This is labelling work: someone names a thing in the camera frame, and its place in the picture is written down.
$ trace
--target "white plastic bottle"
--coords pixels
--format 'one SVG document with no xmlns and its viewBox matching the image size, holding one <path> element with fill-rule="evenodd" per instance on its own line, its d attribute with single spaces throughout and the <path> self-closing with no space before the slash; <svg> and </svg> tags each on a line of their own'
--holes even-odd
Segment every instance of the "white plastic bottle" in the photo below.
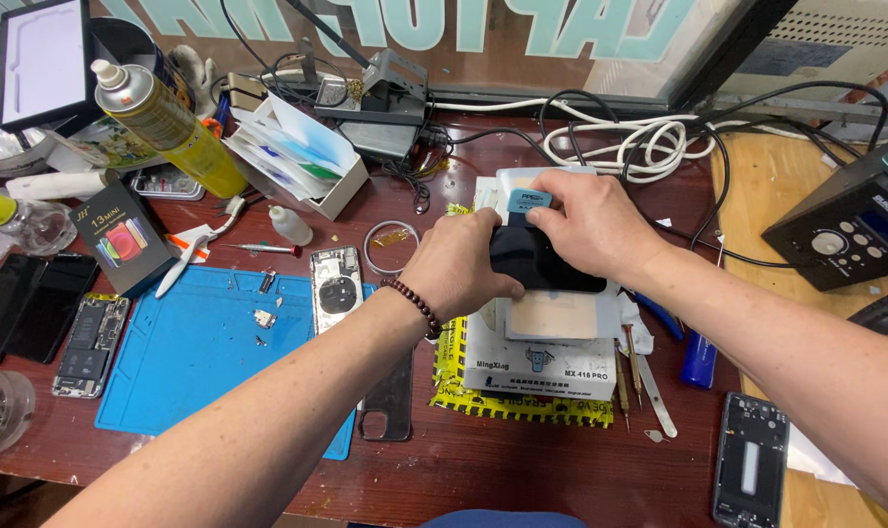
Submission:
<svg viewBox="0 0 888 528">
<path fill-rule="evenodd" d="M 63 204 L 15 200 L 0 195 L 0 232 L 14 238 L 24 255 L 46 257 L 65 249 L 77 230 Z"/>
<path fill-rule="evenodd" d="M 293 210 L 281 206 L 268 206 L 268 216 L 271 217 L 274 231 L 291 241 L 291 244 L 307 245 L 313 240 L 313 229 L 310 229 L 307 222 L 301 220 Z"/>
</svg>

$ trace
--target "beaded bracelet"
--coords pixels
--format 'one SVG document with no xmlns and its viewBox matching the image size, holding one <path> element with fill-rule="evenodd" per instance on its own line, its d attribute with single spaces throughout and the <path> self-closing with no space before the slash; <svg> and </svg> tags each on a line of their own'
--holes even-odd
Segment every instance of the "beaded bracelet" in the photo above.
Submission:
<svg viewBox="0 0 888 528">
<path fill-rule="evenodd" d="M 396 289 L 399 293 L 401 293 L 405 299 L 414 303 L 417 306 L 417 309 L 421 311 L 421 315 L 424 316 L 428 320 L 428 326 L 431 328 L 431 331 L 428 332 L 425 337 L 427 339 L 438 339 L 441 335 L 441 321 L 437 320 L 437 316 L 434 312 L 431 311 L 431 307 L 427 306 L 421 298 L 414 293 L 408 286 L 402 284 L 398 279 L 385 278 L 382 279 L 382 282 L 379 283 L 381 286 L 391 286 L 392 289 Z"/>
</svg>

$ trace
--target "glue bottle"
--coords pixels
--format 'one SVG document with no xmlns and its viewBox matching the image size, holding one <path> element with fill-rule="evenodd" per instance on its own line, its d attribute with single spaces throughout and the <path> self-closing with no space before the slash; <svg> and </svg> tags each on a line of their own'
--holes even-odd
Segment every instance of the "glue bottle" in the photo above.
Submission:
<svg viewBox="0 0 888 528">
<path fill-rule="evenodd" d="M 248 182 L 203 123 L 149 69 L 136 64 L 92 63 L 95 101 L 106 114 L 219 198 L 232 198 Z"/>
<path fill-rule="evenodd" d="M 280 233 L 294 245 L 307 245 L 313 240 L 313 229 L 293 210 L 281 206 L 268 206 L 268 216 L 274 231 Z"/>
</svg>

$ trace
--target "metal grille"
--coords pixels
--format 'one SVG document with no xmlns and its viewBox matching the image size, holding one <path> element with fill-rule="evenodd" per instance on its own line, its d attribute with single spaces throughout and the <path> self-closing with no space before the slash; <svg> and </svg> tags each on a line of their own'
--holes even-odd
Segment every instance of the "metal grille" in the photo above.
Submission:
<svg viewBox="0 0 888 528">
<path fill-rule="evenodd" d="M 843 46 L 888 47 L 888 19 L 793 9 L 773 28 L 769 37 Z"/>
</svg>

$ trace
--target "blue silicone repair mat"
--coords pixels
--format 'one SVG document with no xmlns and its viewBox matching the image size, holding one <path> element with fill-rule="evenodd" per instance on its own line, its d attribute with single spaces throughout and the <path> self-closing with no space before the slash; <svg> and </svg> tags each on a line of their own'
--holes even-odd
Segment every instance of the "blue silicone repair mat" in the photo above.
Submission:
<svg viewBox="0 0 888 528">
<path fill-rule="evenodd" d="M 262 294 L 263 277 L 189 266 L 163 299 L 154 298 L 156 286 L 148 290 L 135 307 L 95 425 L 158 435 L 313 338 L 309 277 L 275 275 Z M 374 290 L 363 286 L 366 297 Z M 255 309 L 278 320 L 265 330 L 255 323 Z M 255 344 L 256 335 L 266 347 Z M 325 459 L 346 459 L 355 419 L 354 410 Z"/>
</svg>

